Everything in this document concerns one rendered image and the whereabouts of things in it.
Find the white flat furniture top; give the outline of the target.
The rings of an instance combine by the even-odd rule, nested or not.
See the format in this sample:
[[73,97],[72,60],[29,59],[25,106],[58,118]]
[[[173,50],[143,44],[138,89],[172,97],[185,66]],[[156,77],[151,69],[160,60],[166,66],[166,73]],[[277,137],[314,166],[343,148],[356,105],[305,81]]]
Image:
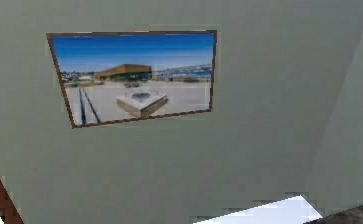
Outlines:
[[305,224],[321,218],[322,215],[299,195],[194,224]]

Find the framed landscape wall picture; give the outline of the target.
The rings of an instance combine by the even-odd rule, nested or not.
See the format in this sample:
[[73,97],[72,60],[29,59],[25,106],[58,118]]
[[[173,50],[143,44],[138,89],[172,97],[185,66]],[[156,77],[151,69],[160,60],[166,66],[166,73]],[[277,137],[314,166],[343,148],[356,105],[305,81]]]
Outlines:
[[215,30],[46,38],[73,129],[212,110]]

